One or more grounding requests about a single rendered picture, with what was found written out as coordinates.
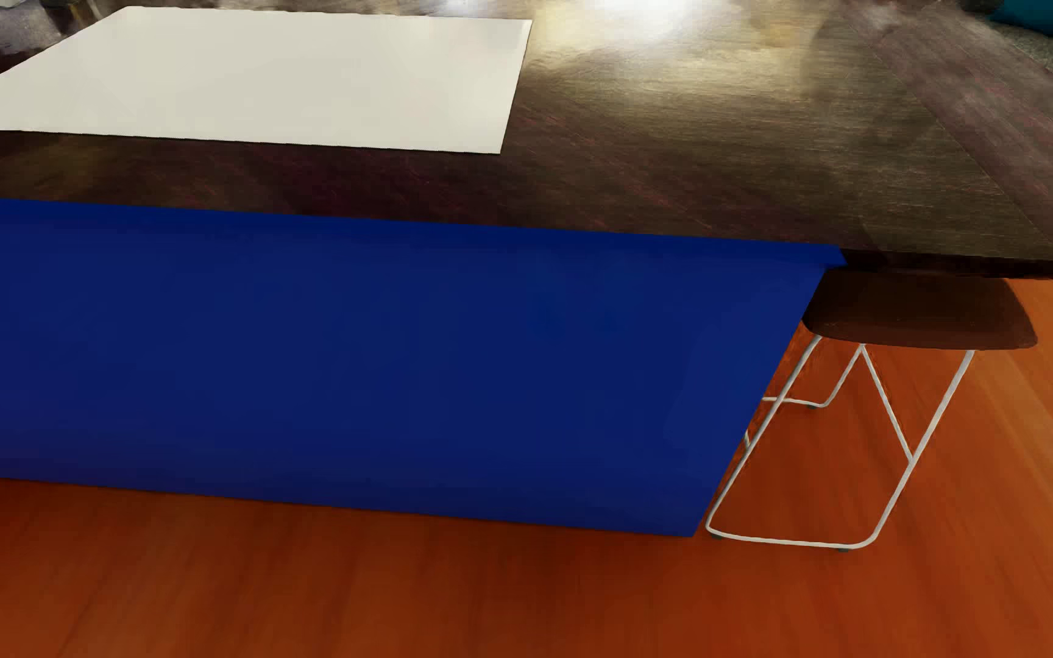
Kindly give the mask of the white rectangular mat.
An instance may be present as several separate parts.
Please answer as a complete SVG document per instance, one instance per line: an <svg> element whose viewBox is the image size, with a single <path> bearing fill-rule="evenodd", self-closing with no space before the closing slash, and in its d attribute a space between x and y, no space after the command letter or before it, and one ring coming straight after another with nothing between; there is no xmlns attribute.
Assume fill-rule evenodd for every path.
<svg viewBox="0 0 1053 658"><path fill-rule="evenodd" d="M0 129L496 155L532 26L131 6L0 74Z"/></svg>

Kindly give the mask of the dark wooden table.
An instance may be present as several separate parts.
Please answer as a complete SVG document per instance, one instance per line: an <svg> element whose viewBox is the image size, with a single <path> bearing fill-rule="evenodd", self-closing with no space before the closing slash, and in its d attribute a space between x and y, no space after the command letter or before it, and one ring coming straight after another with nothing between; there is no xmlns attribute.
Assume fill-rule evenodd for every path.
<svg viewBox="0 0 1053 658"><path fill-rule="evenodd" d="M531 19L502 154L0 131L0 198L812 242L1053 278L1053 75L951 0L90 0Z"/></svg>

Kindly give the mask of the blue table front panel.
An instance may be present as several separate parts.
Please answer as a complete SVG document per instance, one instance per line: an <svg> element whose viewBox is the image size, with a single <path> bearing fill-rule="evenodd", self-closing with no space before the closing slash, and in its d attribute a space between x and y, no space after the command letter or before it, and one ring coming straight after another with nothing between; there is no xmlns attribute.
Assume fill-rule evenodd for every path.
<svg viewBox="0 0 1053 658"><path fill-rule="evenodd" d="M0 478L692 535L843 262L0 199Z"/></svg>

